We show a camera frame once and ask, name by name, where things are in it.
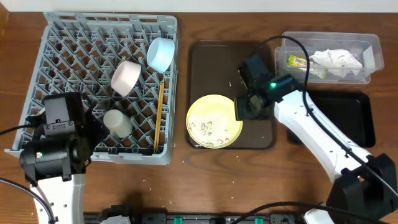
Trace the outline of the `green yellow snack wrapper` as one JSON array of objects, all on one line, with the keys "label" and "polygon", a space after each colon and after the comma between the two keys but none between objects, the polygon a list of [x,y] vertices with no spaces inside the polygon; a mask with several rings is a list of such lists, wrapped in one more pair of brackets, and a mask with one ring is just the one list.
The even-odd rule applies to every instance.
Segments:
[{"label": "green yellow snack wrapper", "polygon": [[[298,70],[307,71],[307,61],[305,58],[301,58],[295,55],[290,55],[289,59],[288,59],[288,66],[297,68]],[[315,75],[316,77],[320,78],[320,79],[325,79],[326,78],[326,74],[327,74],[327,70],[315,63],[310,61],[310,69],[309,69],[309,74]]]}]

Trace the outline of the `yellow plate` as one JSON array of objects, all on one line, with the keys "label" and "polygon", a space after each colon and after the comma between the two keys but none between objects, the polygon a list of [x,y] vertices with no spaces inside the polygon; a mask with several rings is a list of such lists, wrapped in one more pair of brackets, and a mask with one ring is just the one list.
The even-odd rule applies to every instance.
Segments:
[{"label": "yellow plate", "polygon": [[206,95],[189,107],[186,128],[200,146],[220,149],[237,140],[243,122],[235,117],[233,100],[223,95]]}]

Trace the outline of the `white tissue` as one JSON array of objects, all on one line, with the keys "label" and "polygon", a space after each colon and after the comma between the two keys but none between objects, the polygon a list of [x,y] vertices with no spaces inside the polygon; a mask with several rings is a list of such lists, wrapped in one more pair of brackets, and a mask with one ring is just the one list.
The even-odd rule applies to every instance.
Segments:
[{"label": "white tissue", "polygon": [[357,75],[363,67],[353,54],[344,49],[316,51],[309,59],[323,67],[331,68],[328,71],[341,78],[351,72]]}]

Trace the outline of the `light blue bowl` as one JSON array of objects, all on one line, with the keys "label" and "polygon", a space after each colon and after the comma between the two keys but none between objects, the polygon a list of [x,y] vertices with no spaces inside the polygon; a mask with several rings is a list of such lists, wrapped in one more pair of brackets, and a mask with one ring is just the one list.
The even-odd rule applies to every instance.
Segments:
[{"label": "light blue bowl", "polygon": [[158,73],[169,68],[175,53],[175,42],[172,39],[158,37],[152,41],[147,52],[147,64]]}]

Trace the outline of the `white pink bowl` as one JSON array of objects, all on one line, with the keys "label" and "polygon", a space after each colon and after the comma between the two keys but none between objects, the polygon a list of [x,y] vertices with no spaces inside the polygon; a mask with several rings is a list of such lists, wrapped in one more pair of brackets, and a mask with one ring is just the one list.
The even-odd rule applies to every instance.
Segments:
[{"label": "white pink bowl", "polygon": [[134,88],[141,74],[137,63],[123,61],[119,64],[111,79],[111,88],[121,96],[127,96]]}]

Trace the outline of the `cream white cup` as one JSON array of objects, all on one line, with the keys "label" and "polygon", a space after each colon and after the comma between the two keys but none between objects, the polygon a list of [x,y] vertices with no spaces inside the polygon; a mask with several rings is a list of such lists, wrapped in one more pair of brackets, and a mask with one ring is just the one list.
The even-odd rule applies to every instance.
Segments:
[{"label": "cream white cup", "polygon": [[104,125],[117,138],[125,138],[132,132],[130,119],[119,110],[109,110],[103,117]]}]

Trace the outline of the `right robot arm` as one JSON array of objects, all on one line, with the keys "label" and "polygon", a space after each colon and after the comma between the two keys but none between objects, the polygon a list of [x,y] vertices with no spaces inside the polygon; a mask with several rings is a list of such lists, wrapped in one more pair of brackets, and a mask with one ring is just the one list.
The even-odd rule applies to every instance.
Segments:
[{"label": "right robot arm", "polygon": [[272,115],[317,158],[333,186],[324,209],[313,208],[306,222],[378,221],[397,210],[396,166],[386,154],[374,157],[341,132],[293,76],[272,78],[262,57],[241,62],[238,73],[247,92],[234,99],[236,119],[263,120]]}]

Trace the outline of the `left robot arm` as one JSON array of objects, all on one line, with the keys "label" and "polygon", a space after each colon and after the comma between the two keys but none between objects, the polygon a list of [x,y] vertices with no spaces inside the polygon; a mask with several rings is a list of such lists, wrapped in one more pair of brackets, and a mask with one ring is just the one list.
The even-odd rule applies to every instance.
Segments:
[{"label": "left robot arm", "polygon": [[93,114],[87,94],[43,98],[44,113],[19,156],[40,223],[83,223],[86,168],[108,129]]}]

